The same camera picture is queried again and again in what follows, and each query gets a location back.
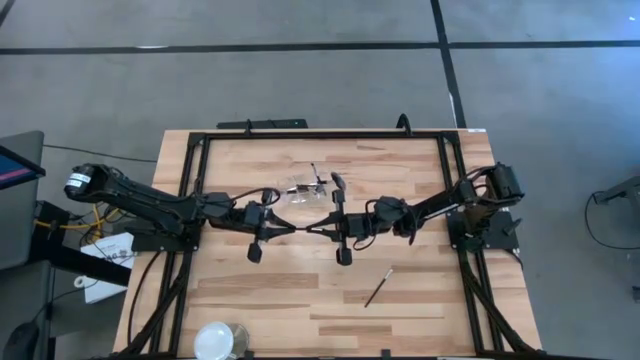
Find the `black clamp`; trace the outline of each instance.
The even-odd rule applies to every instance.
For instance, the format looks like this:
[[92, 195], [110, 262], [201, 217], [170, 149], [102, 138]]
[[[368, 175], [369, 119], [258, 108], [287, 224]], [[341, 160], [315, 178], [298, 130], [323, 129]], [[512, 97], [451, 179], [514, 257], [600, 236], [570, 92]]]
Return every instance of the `black clamp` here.
[[407, 136], [413, 136], [413, 131], [411, 130], [411, 123], [409, 122], [409, 117], [405, 114], [401, 114], [398, 119], [398, 123], [396, 124], [396, 129], [404, 129], [404, 133]]
[[247, 125], [244, 127], [244, 135], [251, 136], [251, 129], [253, 129], [253, 124], [251, 123], [251, 120], [247, 119]]
[[244, 360], [253, 360], [254, 352], [251, 350], [246, 350], [244, 352], [244, 356], [242, 357]]
[[382, 357], [382, 360], [391, 360], [391, 350], [382, 349], [380, 356]]

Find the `black metal frame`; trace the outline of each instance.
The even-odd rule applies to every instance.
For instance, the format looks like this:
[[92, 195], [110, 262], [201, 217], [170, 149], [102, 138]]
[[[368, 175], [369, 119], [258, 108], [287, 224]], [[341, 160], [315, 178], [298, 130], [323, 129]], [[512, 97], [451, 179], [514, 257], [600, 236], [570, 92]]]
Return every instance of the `black metal frame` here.
[[[449, 167], [449, 159], [447, 156], [447, 143], [449, 143], [453, 149], [453, 154], [456, 160], [456, 169], [458, 176], [462, 177], [466, 174], [464, 166], [464, 160], [462, 155], [462, 148], [460, 145], [460, 138], [457, 131], [414, 131], [411, 129], [408, 118], [403, 114], [400, 116], [396, 125], [397, 130], [389, 131], [252, 131], [250, 122], [247, 123], [247, 127], [244, 131], [238, 132], [219, 132], [219, 133], [191, 133], [189, 135], [187, 151], [185, 155], [185, 163], [182, 171], [182, 178], [180, 181], [180, 195], [185, 195], [187, 192], [187, 184], [189, 182], [189, 176], [193, 167], [193, 155], [195, 153], [196, 146], [201, 145], [202, 151], [200, 153], [200, 160], [198, 164], [198, 171], [195, 179], [194, 191], [201, 193], [204, 186], [204, 179], [207, 171], [207, 163], [209, 159], [210, 144], [214, 140], [264, 140], [264, 139], [433, 139], [437, 142], [438, 153], [440, 158], [440, 164], [442, 167], [443, 180], [447, 188], [453, 186], [453, 179], [451, 170]], [[468, 255], [466, 250], [462, 248], [457, 249], [458, 260], [460, 269], [462, 271], [462, 277], [464, 279], [464, 269], [468, 268]], [[165, 268], [160, 288], [160, 299], [163, 299], [166, 295], [171, 278], [173, 276], [173, 267], [175, 263], [176, 253], [168, 253], [167, 260], [165, 262]], [[184, 253], [183, 262], [188, 263], [190, 269], [191, 261], [193, 258], [192, 252]], [[479, 284], [481, 292], [486, 296], [481, 299], [483, 305], [486, 301], [490, 302], [490, 305], [498, 311], [493, 305], [493, 296], [491, 292], [491, 285], [489, 282], [489, 275], [487, 272], [486, 261], [482, 250], [475, 254], [475, 261], [479, 272]], [[471, 334], [474, 343], [474, 349], [477, 355], [485, 354], [485, 348], [482, 340], [482, 332], [480, 329], [480, 321], [478, 318], [478, 310], [476, 308], [476, 302], [474, 298], [474, 290], [470, 286], [464, 286], [465, 301], [467, 311], [469, 315], [469, 322], [471, 326]], [[180, 292], [176, 300], [175, 312], [173, 314], [173, 324], [171, 329], [171, 337], [169, 340], [168, 352], [158, 353], [158, 356], [177, 356], [178, 342], [180, 337], [180, 330], [182, 327], [182, 319], [184, 315], [184, 305], [186, 300], [186, 287]], [[502, 344], [502, 336], [498, 326], [494, 321], [489, 319], [493, 349], [496, 351], [503, 351], [504, 346]], [[150, 352], [159, 351], [161, 324], [155, 329], [155, 333], [152, 335]]]

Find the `wood grain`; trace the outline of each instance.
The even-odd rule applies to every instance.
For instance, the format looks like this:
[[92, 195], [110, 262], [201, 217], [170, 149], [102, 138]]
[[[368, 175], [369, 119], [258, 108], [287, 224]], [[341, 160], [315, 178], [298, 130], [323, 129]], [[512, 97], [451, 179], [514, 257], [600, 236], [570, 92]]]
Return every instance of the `wood grain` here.
[[[188, 131], [165, 133], [154, 187], [177, 193], [187, 137]], [[486, 133], [460, 131], [460, 138], [468, 170], [493, 164]], [[444, 189], [437, 146], [428, 139], [216, 140], [211, 145], [205, 192], [238, 194], [276, 186], [280, 179], [308, 174], [310, 162], [321, 173], [342, 174], [348, 212], [362, 212], [366, 200], [381, 195], [411, 203]], [[451, 149], [448, 153], [455, 169]], [[274, 210], [304, 225], [326, 216], [333, 204], [302, 208], [279, 203]], [[336, 264], [335, 245], [321, 236], [296, 233], [274, 239], [263, 246], [260, 265], [246, 260], [251, 241], [249, 235], [203, 228], [179, 356], [193, 355], [195, 334], [212, 321], [244, 325], [258, 356], [377, 356], [382, 348], [398, 356], [473, 354], [457, 256], [449, 248], [443, 217], [427, 222], [411, 247], [406, 239], [380, 235], [371, 248], [354, 252], [349, 267]], [[486, 257], [496, 304], [524, 340], [539, 347], [519, 265], [500, 251], [487, 251]], [[135, 261], [114, 351], [126, 346], [133, 293], [150, 258], [143, 254]], [[163, 264], [164, 255], [143, 284], [134, 333], [155, 308]], [[394, 274], [365, 309], [364, 302], [389, 268]], [[169, 314], [161, 349], [168, 344]], [[490, 347], [487, 321], [482, 323], [485, 346]]]

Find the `yellow cable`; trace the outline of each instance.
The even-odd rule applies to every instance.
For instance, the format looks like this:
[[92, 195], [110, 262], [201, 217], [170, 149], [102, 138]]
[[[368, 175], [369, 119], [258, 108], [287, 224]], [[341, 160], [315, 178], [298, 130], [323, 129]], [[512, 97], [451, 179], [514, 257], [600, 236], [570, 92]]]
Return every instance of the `yellow cable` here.
[[[93, 227], [93, 226], [98, 226], [98, 224], [102, 224], [102, 223], [104, 223], [106, 220], [110, 220], [110, 219], [113, 217], [113, 215], [117, 214], [118, 212], [120, 212], [120, 209], [115, 209], [115, 210], [111, 211], [111, 212], [109, 213], [109, 215], [105, 216], [103, 219], [100, 219], [99, 221], [94, 222], [94, 223], [91, 223], [91, 224], [82, 224], [82, 225], [60, 225], [60, 228], [61, 228], [61, 229], [70, 229], [70, 230], [88, 229], [88, 228]], [[46, 223], [46, 222], [42, 222], [42, 221], [38, 221], [38, 220], [36, 220], [36, 221], [35, 221], [35, 224], [36, 224], [36, 225], [38, 225], [38, 226], [43, 226], [43, 227], [46, 227], [46, 228], [51, 228], [51, 224]]]
[[98, 224], [98, 232], [94, 233], [92, 238], [93, 242], [100, 239], [102, 237], [102, 220], [100, 220], [100, 213], [98, 212], [98, 207], [96, 204], [93, 204], [93, 215], [96, 217], [96, 224]]

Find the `white paper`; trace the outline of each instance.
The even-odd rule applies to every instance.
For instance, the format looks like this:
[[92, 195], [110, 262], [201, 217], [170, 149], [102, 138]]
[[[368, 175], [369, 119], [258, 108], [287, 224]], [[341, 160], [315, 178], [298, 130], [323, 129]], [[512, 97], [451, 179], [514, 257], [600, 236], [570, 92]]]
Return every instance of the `white paper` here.
[[[100, 239], [94, 245], [85, 245], [80, 251], [82, 253], [99, 257], [101, 259], [107, 255], [116, 264], [126, 266], [129, 269], [133, 267], [133, 261], [135, 257], [131, 252], [131, 243], [133, 242], [133, 235], [129, 233], [122, 233]], [[87, 277], [84, 284], [87, 286], [95, 283], [95, 279]], [[84, 300], [87, 304], [93, 304], [100, 300], [106, 299], [115, 294], [121, 293], [127, 290], [126, 286], [114, 285], [105, 281], [98, 281], [97, 284], [89, 286], [84, 290]]]
[[82, 186], [82, 182], [80, 182], [78, 180], [67, 180], [67, 185], [80, 187], [80, 186]]
[[88, 177], [86, 175], [78, 174], [78, 173], [71, 174], [71, 176], [69, 176], [69, 179], [80, 180], [80, 181], [83, 181], [83, 182], [86, 182], [86, 183], [91, 181], [90, 177]]

